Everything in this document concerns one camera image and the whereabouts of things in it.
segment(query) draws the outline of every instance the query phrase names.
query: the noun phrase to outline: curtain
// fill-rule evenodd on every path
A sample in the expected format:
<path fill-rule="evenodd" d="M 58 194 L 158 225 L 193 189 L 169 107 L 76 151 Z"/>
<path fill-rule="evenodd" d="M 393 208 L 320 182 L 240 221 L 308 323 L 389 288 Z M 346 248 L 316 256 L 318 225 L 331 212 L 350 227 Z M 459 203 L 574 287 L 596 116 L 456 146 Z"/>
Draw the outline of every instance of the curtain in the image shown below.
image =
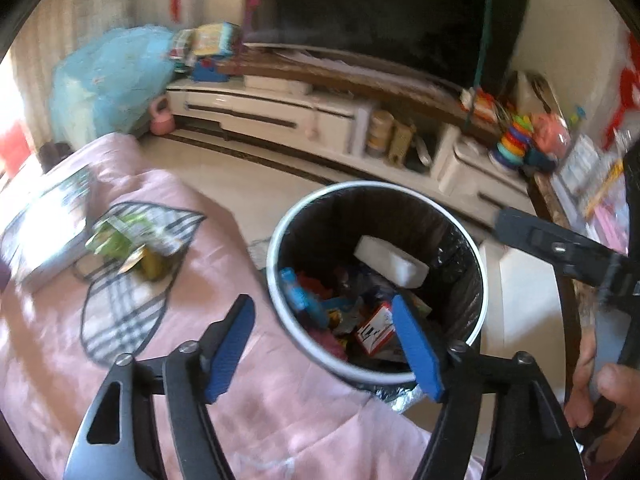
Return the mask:
<path fill-rule="evenodd" d="M 52 139 L 47 102 L 54 67 L 115 27 L 130 27 L 133 0 L 41 0 L 11 46 L 14 79 L 33 145 Z"/>

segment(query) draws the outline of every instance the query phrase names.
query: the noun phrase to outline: plaid cloth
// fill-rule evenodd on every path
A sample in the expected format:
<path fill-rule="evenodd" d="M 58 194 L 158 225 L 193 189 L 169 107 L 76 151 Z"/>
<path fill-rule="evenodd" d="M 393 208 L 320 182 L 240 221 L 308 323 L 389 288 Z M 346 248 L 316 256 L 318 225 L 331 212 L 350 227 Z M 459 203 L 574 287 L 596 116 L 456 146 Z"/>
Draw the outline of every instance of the plaid cloth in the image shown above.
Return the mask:
<path fill-rule="evenodd" d="M 105 214 L 140 214 L 166 229 L 188 248 L 205 216 L 162 205 L 123 202 Z M 90 282 L 82 310 L 80 339 L 95 363 L 111 366 L 122 353 L 142 352 L 166 311 L 169 291 L 180 271 L 186 251 L 168 275 L 158 282 L 146 282 L 134 271 L 118 274 L 122 263 L 108 261 L 84 276 Z"/>

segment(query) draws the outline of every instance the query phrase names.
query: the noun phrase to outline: television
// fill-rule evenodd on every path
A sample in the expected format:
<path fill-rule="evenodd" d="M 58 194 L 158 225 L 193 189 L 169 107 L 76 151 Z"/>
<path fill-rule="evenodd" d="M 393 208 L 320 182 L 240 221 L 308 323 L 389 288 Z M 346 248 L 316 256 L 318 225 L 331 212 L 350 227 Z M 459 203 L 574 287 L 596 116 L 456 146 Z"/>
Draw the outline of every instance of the television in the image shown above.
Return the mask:
<path fill-rule="evenodd" d="M 487 92 L 502 89 L 527 3 L 493 0 Z M 483 16 L 484 0 L 260 0 L 243 42 L 386 60 L 468 88 Z"/>

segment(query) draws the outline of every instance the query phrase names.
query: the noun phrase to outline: blue plastic bag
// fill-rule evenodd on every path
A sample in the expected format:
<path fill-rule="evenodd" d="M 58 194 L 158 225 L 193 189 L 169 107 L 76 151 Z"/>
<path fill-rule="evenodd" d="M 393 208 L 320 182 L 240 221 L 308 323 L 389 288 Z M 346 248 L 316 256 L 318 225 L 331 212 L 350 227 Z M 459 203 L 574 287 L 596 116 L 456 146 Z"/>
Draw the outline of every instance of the blue plastic bag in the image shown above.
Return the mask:
<path fill-rule="evenodd" d="M 171 80 L 174 33 L 114 28 L 54 69 L 49 111 L 54 140 L 78 150 L 111 132 L 129 133 Z"/>

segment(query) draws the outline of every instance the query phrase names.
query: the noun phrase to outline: round trash can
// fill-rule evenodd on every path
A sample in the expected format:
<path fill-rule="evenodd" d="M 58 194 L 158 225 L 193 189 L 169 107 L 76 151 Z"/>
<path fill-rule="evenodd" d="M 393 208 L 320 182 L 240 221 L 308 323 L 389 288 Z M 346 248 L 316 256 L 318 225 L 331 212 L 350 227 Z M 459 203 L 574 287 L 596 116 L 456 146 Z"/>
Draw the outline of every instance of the round trash can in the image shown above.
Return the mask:
<path fill-rule="evenodd" d="M 267 254 L 271 301 L 289 336 L 313 361 L 351 383 L 407 384 L 407 365 L 381 372 L 342 361 L 316 343 L 287 303 L 280 270 L 303 270 L 326 286 L 337 266 L 355 263 L 360 237 L 386 240 L 430 266 L 412 290 L 432 312 L 446 337 L 473 343 L 487 309 L 487 280 L 478 247 L 443 207 L 410 189 L 384 182 L 345 182 L 303 198 L 284 215 Z"/>

